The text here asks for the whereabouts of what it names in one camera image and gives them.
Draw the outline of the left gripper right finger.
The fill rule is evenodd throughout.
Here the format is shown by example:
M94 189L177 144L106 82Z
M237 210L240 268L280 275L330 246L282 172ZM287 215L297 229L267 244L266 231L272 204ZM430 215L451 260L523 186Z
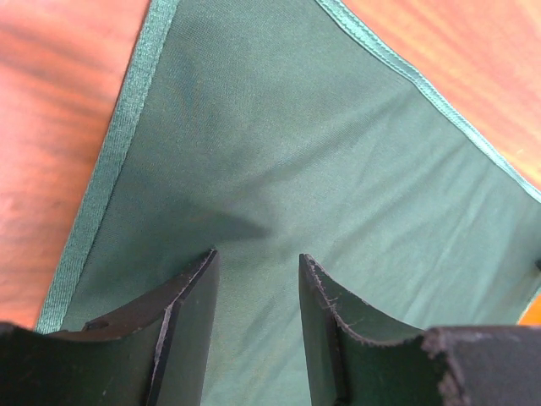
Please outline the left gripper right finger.
M303 343L314 405L537 405L537 326L421 330L377 310L299 257Z

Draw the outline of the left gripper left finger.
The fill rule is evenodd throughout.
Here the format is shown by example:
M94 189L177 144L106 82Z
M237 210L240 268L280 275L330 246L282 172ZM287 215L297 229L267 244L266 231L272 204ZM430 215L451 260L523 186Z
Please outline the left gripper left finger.
M219 282L210 250L79 332L1 325L3 405L198 405Z

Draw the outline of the dark green cloth napkin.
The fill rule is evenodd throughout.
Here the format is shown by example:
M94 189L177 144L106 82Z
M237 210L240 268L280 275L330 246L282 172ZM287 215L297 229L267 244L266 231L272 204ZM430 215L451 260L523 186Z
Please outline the dark green cloth napkin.
M416 326L513 324L540 192L338 1L154 1L39 332L215 248L206 405L306 405L298 257Z

